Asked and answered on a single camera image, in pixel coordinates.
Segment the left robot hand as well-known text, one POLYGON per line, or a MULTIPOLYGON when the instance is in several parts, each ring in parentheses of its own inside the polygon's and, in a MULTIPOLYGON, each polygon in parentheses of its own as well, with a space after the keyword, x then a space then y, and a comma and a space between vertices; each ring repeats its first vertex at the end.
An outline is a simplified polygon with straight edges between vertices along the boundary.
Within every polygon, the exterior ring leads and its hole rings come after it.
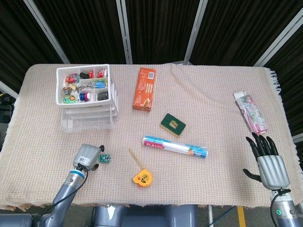
POLYGON ((104 150, 104 145, 96 147, 89 144, 82 144, 73 160, 73 166, 77 168, 78 165, 81 165, 86 167, 88 171, 97 170, 99 167, 99 164, 97 164, 97 160, 99 158, 100 153, 104 152, 104 150))

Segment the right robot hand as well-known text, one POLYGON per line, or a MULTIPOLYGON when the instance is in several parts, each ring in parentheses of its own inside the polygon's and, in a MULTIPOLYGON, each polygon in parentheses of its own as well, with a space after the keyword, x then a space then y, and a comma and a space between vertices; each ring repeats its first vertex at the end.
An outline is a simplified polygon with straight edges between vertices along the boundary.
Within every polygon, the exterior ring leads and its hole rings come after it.
POLYGON ((284 190, 290 185, 285 163, 279 155, 274 141, 270 137, 263 137, 252 133, 254 139, 246 137, 255 160, 259 174, 252 174, 248 169, 243 169, 245 175, 258 182, 271 191, 284 190))

